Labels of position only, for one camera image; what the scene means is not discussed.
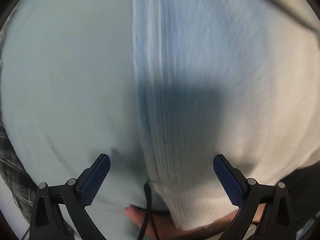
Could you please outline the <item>person's left hand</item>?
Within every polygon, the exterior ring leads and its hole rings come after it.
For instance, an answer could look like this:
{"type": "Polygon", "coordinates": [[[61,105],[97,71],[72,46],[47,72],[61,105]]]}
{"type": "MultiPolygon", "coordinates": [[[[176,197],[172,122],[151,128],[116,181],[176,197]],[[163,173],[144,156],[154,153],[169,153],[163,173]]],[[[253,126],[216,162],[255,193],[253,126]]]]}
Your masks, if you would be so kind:
{"type": "MultiPolygon", "coordinates": [[[[145,209],[130,205],[126,208],[125,213],[133,223],[142,228],[146,219],[145,209]]],[[[201,226],[191,230],[183,230],[176,227],[169,212],[155,211],[152,214],[155,226],[149,220],[145,230],[145,234],[151,239],[176,239],[192,234],[199,235],[206,228],[206,226],[201,226]]]]}

